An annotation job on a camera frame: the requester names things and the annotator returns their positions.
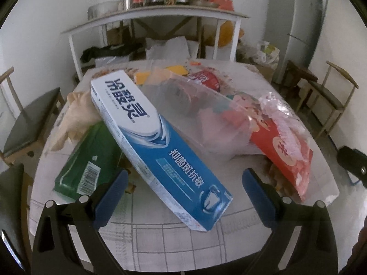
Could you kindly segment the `red snack bag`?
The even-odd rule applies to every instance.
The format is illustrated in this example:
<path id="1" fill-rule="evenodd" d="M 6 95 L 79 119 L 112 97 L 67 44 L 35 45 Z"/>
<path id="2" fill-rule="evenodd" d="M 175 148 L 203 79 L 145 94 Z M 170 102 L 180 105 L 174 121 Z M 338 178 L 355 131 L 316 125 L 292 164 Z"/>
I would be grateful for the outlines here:
<path id="1" fill-rule="evenodd" d="M 305 201 L 313 151 L 310 134 L 293 110 L 272 92 L 258 99 L 237 93 L 231 107 L 249 117 L 251 142 L 278 168 L 300 200 Z"/>

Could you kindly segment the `white shelf table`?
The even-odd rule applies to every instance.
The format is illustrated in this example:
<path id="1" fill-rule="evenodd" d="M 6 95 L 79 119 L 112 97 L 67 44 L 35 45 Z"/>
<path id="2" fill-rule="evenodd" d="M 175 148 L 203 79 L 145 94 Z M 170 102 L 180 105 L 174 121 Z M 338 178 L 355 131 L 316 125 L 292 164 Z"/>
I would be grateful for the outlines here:
<path id="1" fill-rule="evenodd" d="M 191 5 L 171 5 L 171 6 L 146 6 L 133 8 L 126 11 L 117 11 L 104 16 L 89 20 L 79 24 L 71 29 L 64 31 L 68 37 L 68 43 L 72 53 L 73 63 L 78 79 L 81 81 L 84 73 L 81 68 L 80 53 L 74 44 L 73 36 L 97 28 L 100 33 L 100 41 L 107 41 L 106 27 L 121 21 L 129 21 L 132 36 L 136 36 L 135 26 L 142 28 L 146 35 L 156 40 L 168 40 L 177 35 L 178 31 L 195 21 L 195 36 L 198 40 L 198 55 L 202 56 L 205 51 L 203 44 L 203 21 L 215 20 L 215 43 L 212 59 L 217 59 L 218 43 L 220 38 L 220 28 L 226 21 L 231 21 L 234 25 L 234 31 L 231 37 L 231 50 L 228 60 L 235 61 L 236 49 L 238 46 L 241 23 L 244 19 L 250 17 L 241 12 L 228 11 L 218 8 L 209 8 L 203 6 Z"/>

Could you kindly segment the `orange plastic bag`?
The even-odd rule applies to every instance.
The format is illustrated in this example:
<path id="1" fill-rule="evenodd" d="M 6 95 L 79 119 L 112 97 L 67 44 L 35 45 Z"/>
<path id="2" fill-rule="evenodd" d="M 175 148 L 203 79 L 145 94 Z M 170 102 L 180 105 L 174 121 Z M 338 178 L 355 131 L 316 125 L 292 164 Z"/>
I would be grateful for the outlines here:
<path id="1" fill-rule="evenodd" d="M 220 35 L 218 39 L 219 48 L 227 46 L 233 38 L 234 25 L 231 21 L 224 22 L 220 27 Z"/>

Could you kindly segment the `red soda can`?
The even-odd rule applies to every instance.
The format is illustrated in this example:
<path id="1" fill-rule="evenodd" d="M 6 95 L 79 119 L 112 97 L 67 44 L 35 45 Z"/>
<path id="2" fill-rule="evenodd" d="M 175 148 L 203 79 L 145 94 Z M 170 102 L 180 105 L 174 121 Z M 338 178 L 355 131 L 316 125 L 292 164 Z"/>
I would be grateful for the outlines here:
<path id="1" fill-rule="evenodd" d="M 198 72 L 191 73 L 188 78 L 195 83 L 204 85 L 216 92 L 220 91 L 220 83 L 217 76 L 208 70 L 200 70 Z"/>

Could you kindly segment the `blue white toothpaste box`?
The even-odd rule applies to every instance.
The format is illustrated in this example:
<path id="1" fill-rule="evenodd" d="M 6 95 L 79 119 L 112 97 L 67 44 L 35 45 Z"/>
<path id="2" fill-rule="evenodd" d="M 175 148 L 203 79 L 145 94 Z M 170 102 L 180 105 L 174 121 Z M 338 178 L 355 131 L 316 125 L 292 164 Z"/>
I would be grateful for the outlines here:
<path id="1" fill-rule="evenodd" d="M 116 143 L 159 199 L 196 231 L 210 231 L 233 200 L 123 71 L 90 82 L 92 102 Z"/>

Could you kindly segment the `clear plastic bag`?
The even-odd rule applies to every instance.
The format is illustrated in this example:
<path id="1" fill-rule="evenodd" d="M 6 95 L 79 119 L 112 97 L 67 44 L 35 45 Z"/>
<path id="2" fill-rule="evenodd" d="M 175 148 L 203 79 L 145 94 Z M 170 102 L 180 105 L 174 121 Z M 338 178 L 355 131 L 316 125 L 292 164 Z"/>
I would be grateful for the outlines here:
<path id="1" fill-rule="evenodd" d="M 251 142 L 249 117 L 231 107 L 233 100 L 184 76 L 142 85 L 144 95 L 183 139 L 203 156 L 227 161 L 262 155 Z"/>

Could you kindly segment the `beige paper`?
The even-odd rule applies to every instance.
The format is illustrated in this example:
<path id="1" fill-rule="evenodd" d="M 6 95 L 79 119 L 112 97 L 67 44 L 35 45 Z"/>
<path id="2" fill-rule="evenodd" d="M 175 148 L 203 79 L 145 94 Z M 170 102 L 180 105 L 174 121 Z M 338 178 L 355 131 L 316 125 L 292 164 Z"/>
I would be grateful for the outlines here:
<path id="1" fill-rule="evenodd" d="M 102 120 L 92 102 L 91 91 L 74 92 L 67 96 L 69 107 L 50 143 L 51 151 L 59 151 L 67 140 L 78 142 L 87 130 Z"/>

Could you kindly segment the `wooden chair right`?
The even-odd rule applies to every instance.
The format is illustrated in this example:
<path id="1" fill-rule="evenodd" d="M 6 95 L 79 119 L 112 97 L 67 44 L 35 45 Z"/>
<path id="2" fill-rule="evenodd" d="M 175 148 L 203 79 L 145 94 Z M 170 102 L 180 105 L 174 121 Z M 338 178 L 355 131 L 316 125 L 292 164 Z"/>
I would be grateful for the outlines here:
<path id="1" fill-rule="evenodd" d="M 312 112 L 312 109 L 315 107 L 319 98 L 322 98 L 330 106 L 331 112 L 329 113 L 325 123 L 322 125 L 320 131 L 314 137 L 315 140 L 318 140 L 318 138 L 323 133 L 326 133 L 326 136 L 329 136 L 330 132 L 334 129 L 337 122 L 340 120 L 341 116 L 344 114 L 346 108 L 348 107 L 351 98 L 354 95 L 354 92 L 359 88 L 357 82 L 353 79 L 353 77 L 342 67 L 336 65 L 335 63 L 332 63 L 331 61 L 326 61 L 326 64 L 328 65 L 328 70 L 325 74 L 323 82 L 319 83 L 317 81 L 307 80 L 306 95 L 301 97 L 295 110 L 295 113 L 299 112 L 301 107 L 308 101 L 309 97 L 312 94 L 315 94 L 315 99 L 313 100 L 309 108 L 309 114 Z M 344 104 L 326 87 L 326 83 L 330 76 L 331 70 L 335 70 L 342 78 L 344 78 L 352 85 L 351 91 Z"/>

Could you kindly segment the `dark cushioned chair left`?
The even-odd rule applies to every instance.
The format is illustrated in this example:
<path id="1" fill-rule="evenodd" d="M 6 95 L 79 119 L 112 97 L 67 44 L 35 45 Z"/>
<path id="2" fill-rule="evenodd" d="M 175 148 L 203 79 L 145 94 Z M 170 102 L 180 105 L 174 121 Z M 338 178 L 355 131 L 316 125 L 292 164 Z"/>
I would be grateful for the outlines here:
<path id="1" fill-rule="evenodd" d="M 13 72 L 14 67 L 10 67 L 1 74 L 1 82 L 8 83 L 12 97 L 20 110 L 1 151 L 1 160 L 8 166 L 12 166 L 18 158 L 24 155 L 33 157 L 36 149 L 44 147 L 49 120 L 52 115 L 57 116 L 65 105 L 60 88 L 55 88 L 24 107 L 10 79 Z"/>

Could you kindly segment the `green carton box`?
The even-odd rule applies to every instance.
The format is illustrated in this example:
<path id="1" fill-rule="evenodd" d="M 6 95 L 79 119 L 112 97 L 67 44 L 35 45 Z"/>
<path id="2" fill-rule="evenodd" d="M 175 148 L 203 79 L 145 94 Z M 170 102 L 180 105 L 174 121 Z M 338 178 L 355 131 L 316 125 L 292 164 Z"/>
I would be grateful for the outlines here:
<path id="1" fill-rule="evenodd" d="M 91 126 L 55 179 L 53 190 L 73 200 L 91 196 L 117 175 L 122 151 L 104 122 Z"/>

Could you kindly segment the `white plastic bag under shelf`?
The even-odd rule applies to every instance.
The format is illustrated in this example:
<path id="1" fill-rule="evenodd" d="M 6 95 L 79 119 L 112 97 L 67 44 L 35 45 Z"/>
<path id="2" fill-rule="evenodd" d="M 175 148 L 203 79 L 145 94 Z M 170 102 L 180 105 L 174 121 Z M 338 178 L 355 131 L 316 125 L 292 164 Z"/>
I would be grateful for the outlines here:
<path id="1" fill-rule="evenodd" d="M 197 58 L 199 43 L 184 36 L 169 40 L 146 38 L 146 60 L 187 60 Z"/>

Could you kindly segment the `black cloth under shelf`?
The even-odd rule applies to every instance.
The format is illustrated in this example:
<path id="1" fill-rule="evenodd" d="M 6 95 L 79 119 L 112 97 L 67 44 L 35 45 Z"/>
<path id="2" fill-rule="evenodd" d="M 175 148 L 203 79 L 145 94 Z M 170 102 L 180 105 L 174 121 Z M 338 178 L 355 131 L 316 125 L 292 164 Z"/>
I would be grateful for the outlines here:
<path id="1" fill-rule="evenodd" d="M 125 57 L 143 48 L 140 42 L 122 45 L 108 45 L 102 48 L 90 47 L 83 51 L 80 60 L 82 63 L 88 63 L 92 59 L 104 57 Z"/>

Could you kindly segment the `yellow white medicine box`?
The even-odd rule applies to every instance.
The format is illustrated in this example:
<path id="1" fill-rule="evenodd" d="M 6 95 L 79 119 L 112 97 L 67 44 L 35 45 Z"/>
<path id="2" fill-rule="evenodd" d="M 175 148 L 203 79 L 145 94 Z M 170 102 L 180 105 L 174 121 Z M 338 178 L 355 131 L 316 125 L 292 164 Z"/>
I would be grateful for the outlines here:
<path id="1" fill-rule="evenodd" d="M 182 65 L 168 66 L 166 68 L 154 67 L 151 71 L 138 71 L 134 73 L 133 80 L 136 85 L 156 85 L 172 76 L 187 76 L 189 71 Z"/>

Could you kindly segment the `floral tablecloth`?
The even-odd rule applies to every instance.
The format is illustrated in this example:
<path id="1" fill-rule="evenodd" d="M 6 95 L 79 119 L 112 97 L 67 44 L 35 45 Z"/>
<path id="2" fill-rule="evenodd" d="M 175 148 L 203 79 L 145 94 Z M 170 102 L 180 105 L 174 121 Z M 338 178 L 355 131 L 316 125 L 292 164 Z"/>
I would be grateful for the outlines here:
<path id="1" fill-rule="evenodd" d="M 204 67 L 217 69 L 226 84 L 254 97 L 275 92 L 254 65 L 212 60 L 176 61 L 189 68 L 190 72 L 197 68 L 198 62 Z M 132 61 L 91 69 L 74 92 L 87 91 L 92 76 L 100 71 L 136 68 L 144 72 L 176 63 L 173 60 Z M 75 144 L 69 140 L 60 151 L 51 151 L 68 106 L 66 103 L 54 123 L 37 167 L 29 214 L 29 230 L 34 236 L 42 209 L 48 200 L 52 199 L 57 204 L 72 202 L 53 191 L 53 187 Z M 329 206 L 340 191 L 315 140 L 311 141 L 310 146 L 314 153 L 312 172 L 303 204 L 313 205 L 315 201 L 322 200 Z M 141 272 L 196 270 L 234 261 L 262 248 L 271 231 L 262 226 L 243 189 L 241 176 L 247 167 L 251 167 L 259 177 L 266 177 L 265 157 L 251 155 L 235 157 L 227 162 L 209 161 L 206 164 L 234 197 L 224 215 L 208 232 L 191 231 L 156 196 L 141 176 L 133 172 L 129 175 L 132 177 L 130 181 L 137 186 L 136 190 L 122 197 L 109 224 L 100 230 L 105 243 L 124 269 Z"/>

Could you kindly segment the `grey refrigerator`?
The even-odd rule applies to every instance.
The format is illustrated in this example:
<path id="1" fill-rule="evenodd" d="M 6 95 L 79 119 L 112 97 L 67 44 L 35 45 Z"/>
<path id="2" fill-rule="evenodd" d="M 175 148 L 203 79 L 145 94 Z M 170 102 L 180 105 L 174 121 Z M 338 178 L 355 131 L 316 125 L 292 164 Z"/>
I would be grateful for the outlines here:
<path id="1" fill-rule="evenodd" d="M 322 0 L 269 0 L 264 40 L 280 50 L 272 81 L 280 84 L 288 61 L 308 67 L 322 25 Z"/>

